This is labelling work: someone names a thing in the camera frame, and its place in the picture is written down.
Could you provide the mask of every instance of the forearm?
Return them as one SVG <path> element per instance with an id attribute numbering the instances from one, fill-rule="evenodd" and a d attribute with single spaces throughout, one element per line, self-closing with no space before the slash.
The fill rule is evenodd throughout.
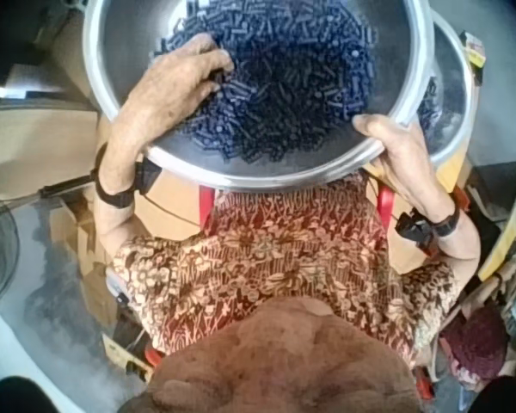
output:
<path id="1" fill-rule="evenodd" d="M 105 156 L 99 170 L 101 187 L 107 194 L 118 194 L 133 185 L 135 165 L 140 148 L 132 145 L 136 141 L 129 127 L 122 123 L 113 125 L 112 135 L 108 141 Z M 95 227 L 103 248 L 114 256 L 119 247 L 128 239 L 137 235 L 147 235 L 141 221 L 134 215 L 132 203 L 127 208 L 118 209 L 95 197 Z"/>
<path id="2" fill-rule="evenodd" d="M 437 182 L 432 192 L 426 191 L 424 197 L 421 200 L 423 213 L 431 222 L 441 222 L 455 212 L 454 201 Z M 480 260 L 478 231 L 464 212 L 460 213 L 455 231 L 439 238 L 439 248 L 445 254 L 443 261 L 451 266 L 462 290 L 476 272 Z"/>

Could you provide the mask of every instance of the left hand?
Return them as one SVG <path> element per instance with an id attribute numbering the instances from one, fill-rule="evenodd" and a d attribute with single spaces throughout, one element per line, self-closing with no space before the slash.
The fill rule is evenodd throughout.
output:
<path id="1" fill-rule="evenodd" d="M 191 115 L 219 85 L 208 80 L 213 71 L 233 71 L 230 55 L 218 49 L 209 34 L 197 34 L 188 43 L 161 56 L 128 96 L 114 122 L 124 142 L 141 151 Z"/>

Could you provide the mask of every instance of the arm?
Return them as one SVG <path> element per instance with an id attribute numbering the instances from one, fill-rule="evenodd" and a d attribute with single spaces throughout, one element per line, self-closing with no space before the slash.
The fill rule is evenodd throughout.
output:
<path id="1" fill-rule="evenodd" d="M 219 50 L 208 34 L 162 56 L 128 96 L 113 123 L 99 180 L 108 194 L 123 192 L 134 182 L 139 153 L 191 115 L 219 86 L 208 80 L 213 71 L 232 71 L 229 54 Z M 114 256 L 137 235 L 149 235 L 134 216 L 134 205 L 117 209 L 95 197 L 95 226 L 103 247 Z"/>
<path id="2" fill-rule="evenodd" d="M 359 132 L 383 143 L 386 152 L 375 166 L 409 204 L 434 223 L 455 212 L 455 203 L 436 178 L 418 124 L 404 128 L 381 115 L 356 116 L 353 124 Z M 439 247 L 462 290 L 480 259 L 480 238 L 465 213 L 460 214 L 455 231 L 439 239 Z"/>

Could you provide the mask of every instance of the finger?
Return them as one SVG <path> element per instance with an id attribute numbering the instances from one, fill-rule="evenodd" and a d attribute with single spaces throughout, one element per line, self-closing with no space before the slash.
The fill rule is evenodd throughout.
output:
<path id="1" fill-rule="evenodd" d="M 381 114 L 358 114 L 352 119 L 353 127 L 365 136 L 378 139 L 387 148 L 396 144 L 408 133 L 402 126 Z"/>
<path id="2" fill-rule="evenodd" d="M 185 45 L 175 50 L 174 53 L 178 56 L 196 56 L 216 48 L 218 48 L 218 45 L 209 33 L 199 33 L 193 36 Z"/>
<path id="3" fill-rule="evenodd" d="M 212 50 L 211 52 L 195 56 L 193 59 L 195 59 L 200 68 L 200 75 L 203 80 L 207 79 L 213 71 L 223 69 L 229 72 L 235 69 L 230 54 L 223 49 Z"/>
<path id="4" fill-rule="evenodd" d="M 195 108 L 197 108 L 211 93 L 218 92 L 220 85 L 216 82 L 205 80 L 199 83 L 195 90 L 189 96 Z"/>

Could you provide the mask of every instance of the person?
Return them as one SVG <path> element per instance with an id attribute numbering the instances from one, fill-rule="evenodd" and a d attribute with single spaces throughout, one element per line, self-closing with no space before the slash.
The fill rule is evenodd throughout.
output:
<path id="1" fill-rule="evenodd" d="M 437 229 L 443 256 L 408 274 L 390 268 L 361 172 L 283 194 L 222 193 L 203 231 L 181 242 L 152 237 L 134 216 L 140 152 L 221 88 L 211 73 L 234 69 L 199 34 L 144 74 L 112 125 L 96 228 L 166 354 L 120 411 L 418 411 L 410 368 L 474 274 L 480 244 L 417 124 L 353 119 L 384 144 L 385 178 Z"/>

